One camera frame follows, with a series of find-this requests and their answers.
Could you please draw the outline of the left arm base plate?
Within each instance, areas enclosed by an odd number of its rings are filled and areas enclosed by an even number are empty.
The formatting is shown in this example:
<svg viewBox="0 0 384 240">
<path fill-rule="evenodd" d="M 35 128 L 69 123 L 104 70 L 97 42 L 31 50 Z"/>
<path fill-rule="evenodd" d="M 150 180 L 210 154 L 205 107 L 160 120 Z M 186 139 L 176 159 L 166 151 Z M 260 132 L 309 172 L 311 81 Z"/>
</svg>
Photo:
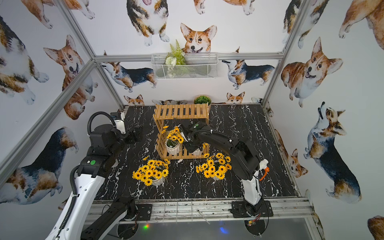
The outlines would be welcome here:
<svg viewBox="0 0 384 240">
<path fill-rule="evenodd" d="M 153 210 L 152 204 L 138 204 L 136 205 L 135 215 L 132 218 L 132 220 L 134 222 L 137 222 L 137 221 L 148 222 L 151 219 L 152 210 Z"/>
</svg>

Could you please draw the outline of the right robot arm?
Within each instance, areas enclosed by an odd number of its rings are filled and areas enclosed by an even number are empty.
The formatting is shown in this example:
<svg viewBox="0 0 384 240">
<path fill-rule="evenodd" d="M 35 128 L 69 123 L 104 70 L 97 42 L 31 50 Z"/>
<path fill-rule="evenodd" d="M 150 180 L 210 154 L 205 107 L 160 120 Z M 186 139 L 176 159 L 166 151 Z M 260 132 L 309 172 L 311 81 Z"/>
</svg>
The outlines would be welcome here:
<svg viewBox="0 0 384 240">
<path fill-rule="evenodd" d="M 230 157 L 233 171 L 241 179 L 244 188 L 244 203 L 240 207 L 233 207 L 231 212 L 240 216 L 256 216 L 262 205 L 259 182 L 270 170 L 269 161 L 258 157 L 257 150 L 250 140 L 234 138 L 215 131 L 203 122 L 197 122 L 189 127 L 184 125 L 178 127 L 189 153 L 207 143 Z"/>
</svg>

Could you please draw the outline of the aluminium front rail frame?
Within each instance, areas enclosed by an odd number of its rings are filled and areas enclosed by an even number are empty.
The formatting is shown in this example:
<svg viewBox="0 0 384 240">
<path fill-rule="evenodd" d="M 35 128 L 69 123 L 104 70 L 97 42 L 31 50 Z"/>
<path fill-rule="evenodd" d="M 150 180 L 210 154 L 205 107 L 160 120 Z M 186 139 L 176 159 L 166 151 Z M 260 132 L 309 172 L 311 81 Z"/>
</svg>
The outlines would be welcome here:
<svg viewBox="0 0 384 240">
<path fill-rule="evenodd" d="M 136 200 L 135 204 L 152 204 L 151 219 L 148 222 L 132 219 L 123 220 L 122 224 L 133 223 L 183 223 L 183 222 L 216 222 L 233 220 L 261 220 L 307 218 L 314 214 L 314 208 L 308 198 L 265 198 L 270 201 L 273 217 L 234 218 L 230 212 L 232 202 L 241 199 L 193 199 L 193 200 Z"/>
</svg>

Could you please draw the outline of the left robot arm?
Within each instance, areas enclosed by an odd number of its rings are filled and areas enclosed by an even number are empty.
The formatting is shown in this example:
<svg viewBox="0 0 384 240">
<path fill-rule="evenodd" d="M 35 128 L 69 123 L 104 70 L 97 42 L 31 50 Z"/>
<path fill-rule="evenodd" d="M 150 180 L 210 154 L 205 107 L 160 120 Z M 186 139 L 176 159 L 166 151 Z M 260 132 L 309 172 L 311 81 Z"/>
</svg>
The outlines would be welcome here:
<svg viewBox="0 0 384 240">
<path fill-rule="evenodd" d="M 88 120 L 87 134 L 91 146 L 84 159 L 70 173 L 70 201 L 47 236 L 48 240 L 100 240 L 120 220 L 134 220 L 139 215 L 134 198 L 120 197 L 89 227 L 84 228 L 93 201 L 118 155 L 126 145 L 143 139 L 143 126 L 122 133 L 113 115 L 96 112 Z"/>
</svg>

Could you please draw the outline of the white orange spray bottle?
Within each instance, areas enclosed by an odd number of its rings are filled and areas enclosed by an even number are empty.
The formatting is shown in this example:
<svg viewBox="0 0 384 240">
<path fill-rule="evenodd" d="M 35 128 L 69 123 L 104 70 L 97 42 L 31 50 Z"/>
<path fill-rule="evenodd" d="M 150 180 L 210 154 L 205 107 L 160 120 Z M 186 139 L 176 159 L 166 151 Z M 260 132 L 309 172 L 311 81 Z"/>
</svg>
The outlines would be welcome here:
<svg viewBox="0 0 384 240">
<path fill-rule="evenodd" d="M 260 171 L 264 173 L 263 176 L 259 179 L 260 182 L 265 179 L 268 172 L 270 171 L 270 168 L 268 167 L 268 163 L 269 161 L 267 159 L 263 159 L 259 164 Z"/>
</svg>

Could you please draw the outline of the sunflower pot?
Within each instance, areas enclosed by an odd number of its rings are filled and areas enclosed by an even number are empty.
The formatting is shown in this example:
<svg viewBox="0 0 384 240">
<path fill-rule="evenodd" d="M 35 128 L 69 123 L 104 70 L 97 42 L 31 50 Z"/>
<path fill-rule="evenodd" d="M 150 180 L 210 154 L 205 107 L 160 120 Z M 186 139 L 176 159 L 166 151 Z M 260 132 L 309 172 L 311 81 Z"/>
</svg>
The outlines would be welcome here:
<svg viewBox="0 0 384 240">
<path fill-rule="evenodd" d="M 164 126 L 162 128 L 161 134 L 166 137 L 165 144 L 167 153 L 171 156 L 176 156 L 179 154 L 185 141 L 181 128 L 179 126 L 175 126 L 173 129 L 171 129 L 169 126 Z"/>
<path fill-rule="evenodd" d="M 231 157 L 223 153 L 210 155 L 209 153 L 203 154 L 205 162 L 196 166 L 197 174 L 203 174 L 205 178 L 211 178 L 215 181 L 223 180 L 227 172 L 232 170 Z"/>
<path fill-rule="evenodd" d="M 203 156 L 204 155 L 204 151 L 205 149 L 209 146 L 209 144 L 207 143 L 203 143 L 201 144 L 200 146 L 198 146 L 198 148 L 192 152 L 192 155 L 194 156 Z"/>
<path fill-rule="evenodd" d="M 164 183 L 169 175 L 169 166 L 171 161 L 155 160 L 147 156 L 142 159 L 143 165 L 133 171 L 132 178 L 144 183 L 145 186 L 158 186 Z"/>
</svg>

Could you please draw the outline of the pink pot green plant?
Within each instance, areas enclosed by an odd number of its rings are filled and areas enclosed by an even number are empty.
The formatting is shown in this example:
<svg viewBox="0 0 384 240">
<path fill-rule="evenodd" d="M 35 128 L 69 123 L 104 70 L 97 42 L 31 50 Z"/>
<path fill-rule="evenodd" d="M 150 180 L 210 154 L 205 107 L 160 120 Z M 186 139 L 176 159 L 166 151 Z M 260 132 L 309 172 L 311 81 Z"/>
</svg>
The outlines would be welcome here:
<svg viewBox="0 0 384 240">
<path fill-rule="evenodd" d="M 211 98 L 206 95 L 199 95 L 194 99 L 194 104 L 207 104 L 209 106 L 211 103 Z"/>
</svg>

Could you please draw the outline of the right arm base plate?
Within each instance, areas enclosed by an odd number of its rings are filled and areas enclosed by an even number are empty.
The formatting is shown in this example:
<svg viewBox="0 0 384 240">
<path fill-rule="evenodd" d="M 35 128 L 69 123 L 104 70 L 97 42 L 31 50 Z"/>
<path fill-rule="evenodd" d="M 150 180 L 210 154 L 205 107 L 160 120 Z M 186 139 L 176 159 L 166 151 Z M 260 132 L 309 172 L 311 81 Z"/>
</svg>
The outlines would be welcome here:
<svg viewBox="0 0 384 240">
<path fill-rule="evenodd" d="M 273 217 L 274 213 L 270 201 L 260 200 L 256 205 L 247 201 L 232 202 L 230 212 L 234 218 Z"/>
</svg>

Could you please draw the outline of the green fern white flower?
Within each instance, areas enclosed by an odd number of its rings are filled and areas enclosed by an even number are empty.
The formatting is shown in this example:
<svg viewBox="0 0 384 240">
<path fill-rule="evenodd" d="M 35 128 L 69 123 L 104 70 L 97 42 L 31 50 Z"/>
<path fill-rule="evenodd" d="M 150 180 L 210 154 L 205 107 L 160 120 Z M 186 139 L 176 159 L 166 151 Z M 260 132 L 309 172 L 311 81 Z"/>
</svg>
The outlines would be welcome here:
<svg viewBox="0 0 384 240">
<path fill-rule="evenodd" d="M 185 52 L 182 50 L 179 42 L 176 40 L 176 45 L 170 44 L 171 52 L 168 53 L 165 65 L 172 67 L 186 65 Z"/>
</svg>

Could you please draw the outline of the wooden two-tier shelf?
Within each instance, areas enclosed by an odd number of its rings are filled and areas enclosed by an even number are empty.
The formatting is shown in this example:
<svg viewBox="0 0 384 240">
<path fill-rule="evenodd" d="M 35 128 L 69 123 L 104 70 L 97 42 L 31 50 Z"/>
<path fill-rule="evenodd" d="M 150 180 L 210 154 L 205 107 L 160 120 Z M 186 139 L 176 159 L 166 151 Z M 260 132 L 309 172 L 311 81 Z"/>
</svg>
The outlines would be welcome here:
<svg viewBox="0 0 384 240">
<path fill-rule="evenodd" d="M 203 159 L 208 156 L 208 144 L 193 144 L 189 139 L 188 124 L 202 121 L 209 123 L 210 107 L 207 104 L 159 105 L 156 104 L 153 119 L 158 128 L 156 150 L 162 159 Z"/>
</svg>

